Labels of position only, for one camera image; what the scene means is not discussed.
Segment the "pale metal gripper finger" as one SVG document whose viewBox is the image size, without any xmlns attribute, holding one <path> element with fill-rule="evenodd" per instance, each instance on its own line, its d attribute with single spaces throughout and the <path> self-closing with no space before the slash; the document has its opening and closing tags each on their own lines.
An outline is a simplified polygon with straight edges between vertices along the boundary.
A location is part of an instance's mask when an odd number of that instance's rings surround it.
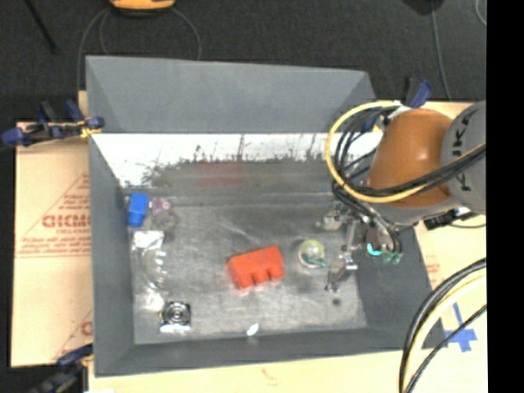
<svg viewBox="0 0 524 393">
<path fill-rule="evenodd" d="M 320 217 L 315 222 L 315 227 L 319 231 L 336 231 L 343 224 L 340 215 L 337 214 L 326 214 Z"/>
<path fill-rule="evenodd" d="M 330 293 L 340 291 L 341 285 L 346 282 L 359 266 L 351 255 L 339 255 L 336 257 L 327 273 L 327 285 L 325 289 Z"/>
</svg>

